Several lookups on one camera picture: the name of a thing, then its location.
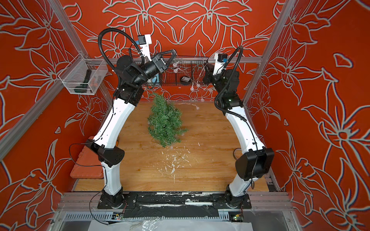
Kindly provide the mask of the clear bulb string lights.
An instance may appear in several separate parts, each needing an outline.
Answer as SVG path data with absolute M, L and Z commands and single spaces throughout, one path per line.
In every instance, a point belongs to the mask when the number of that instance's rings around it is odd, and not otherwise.
M 178 59 L 172 64 L 175 76 L 175 93 L 170 94 L 174 102 L 213 102 L 217 94 L 212 85 L 204 84 L 205 63 L 202 61 L 185 61 Z

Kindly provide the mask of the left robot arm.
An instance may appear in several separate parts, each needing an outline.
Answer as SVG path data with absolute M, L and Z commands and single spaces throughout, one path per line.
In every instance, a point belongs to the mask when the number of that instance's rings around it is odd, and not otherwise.
M 140 64 L 137 64 L 130 55 L 120 57 L 116 64 L 111 63 L 102 45 L 103 36 L 110 32 L 121 34 L 132 43 L 140 54 Z M 116 146 L 116 141 L 127 118 L 140 102 L 144 92 L 143 85 L 157 74 L 165 72 L 177 56 L 174 49 L 151 56 L 145 51 L 149 40 L 150 35 L 140 35 L 135 41 L 117 28 L 106 28 L 98 35 L 97 43 L 100 53 L 118 77 L 118 86 L 113 94 L 112 109 L 108 118 L 94 138 L 88 140 L 85 145 L 98 156 L 103 168 L 104 187 L 98 204 L 99 209 L 117 209 L 128 206 L 128 201 L 123 195 L 119 173 L 125 152 Z

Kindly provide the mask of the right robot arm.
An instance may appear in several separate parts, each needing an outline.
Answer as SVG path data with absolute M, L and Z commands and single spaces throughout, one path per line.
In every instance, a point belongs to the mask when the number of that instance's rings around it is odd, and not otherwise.
M 231 55 L 215 54 L 215 63 L 205 65 L 203 84 L 213 85 L 217 91 L 214 99 L 215 107 L 230 122 L 240 143 L 242 155 L 236 159 L 237 174 L 225 190 L 219 204 L 229 208 L 240 208 L 248 199 L 247 190 L 254 188 L 255 181 L 265 176 L 274 158 L 274 151 L 266 148 L 252 129 L 247 119 L 243 102 L 237 88 L 240 82 L 237 67 L 242 58 L 244 48 L 239 46 Z

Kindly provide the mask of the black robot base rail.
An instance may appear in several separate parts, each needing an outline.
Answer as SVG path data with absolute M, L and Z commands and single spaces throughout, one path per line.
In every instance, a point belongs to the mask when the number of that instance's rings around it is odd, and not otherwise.
M 220 192 L 124 192 L 123 204 L 108 205 L 100 193 L 66 193 L 57 211 L 68 220 L 101 222 L 185 219 L 242 221 L 248 213 L 292 211 L 287 193 L 249 192 L 236 205 L 227 205 Z

